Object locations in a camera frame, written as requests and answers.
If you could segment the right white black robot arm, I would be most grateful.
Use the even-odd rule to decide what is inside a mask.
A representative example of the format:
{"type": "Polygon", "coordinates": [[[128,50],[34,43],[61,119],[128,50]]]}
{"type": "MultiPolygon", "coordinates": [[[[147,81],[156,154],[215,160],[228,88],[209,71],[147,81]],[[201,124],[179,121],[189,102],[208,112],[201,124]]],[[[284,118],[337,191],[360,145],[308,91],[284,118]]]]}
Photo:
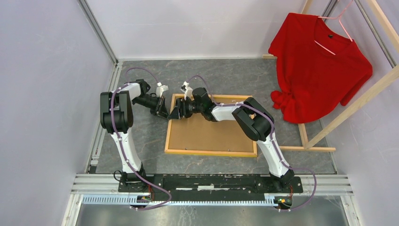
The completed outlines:
{"type": "Polygon", "coordinates": [[[212,122],[236,121],[244,134],[256,142],[266,158],[273,189],[284,192],[290,187],[295,173],[274,139],[274,119],[254,98],[225,104],[215,101],[205,88],[192,89],[185,83],[181,91],[184,97],[176,99],[168,119],[189,118],[194,113],[200,113],[212,122]]]}

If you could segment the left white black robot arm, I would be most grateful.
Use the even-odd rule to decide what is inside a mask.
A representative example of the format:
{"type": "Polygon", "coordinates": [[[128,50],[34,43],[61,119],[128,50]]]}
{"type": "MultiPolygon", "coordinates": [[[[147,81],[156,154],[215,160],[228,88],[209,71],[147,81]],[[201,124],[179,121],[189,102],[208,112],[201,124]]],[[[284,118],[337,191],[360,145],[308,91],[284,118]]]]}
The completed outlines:
{"type": "Polygon", "coordinates": [[[122,162],[121,181],[129,181],[137,192],[147,188],[148,179],[131,135],[134,124],[132,105],[144,106],[150,110],[150,114],[163,119],[169,116],[163,96],[168,86],[157,82],[156,92],[149,94],[150,88],[145,80],[138,79],[127,82],[114,91],[100,94],[100,124],[117,145],[122,162]]]}

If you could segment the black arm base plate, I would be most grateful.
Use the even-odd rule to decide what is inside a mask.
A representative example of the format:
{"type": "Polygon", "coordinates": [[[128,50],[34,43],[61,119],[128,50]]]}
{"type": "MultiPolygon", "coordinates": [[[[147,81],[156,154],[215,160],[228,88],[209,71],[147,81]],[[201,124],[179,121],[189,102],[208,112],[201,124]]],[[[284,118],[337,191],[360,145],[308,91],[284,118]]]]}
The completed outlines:
{"type": "Polygon", "coordinates": [[[133,173],[119,179],[122,193],[149,193],[153,201],[263,201],[265,194],[300,194],[300,177],[288,181],[262,174],[147,174],[148,185],[133,173]]]}

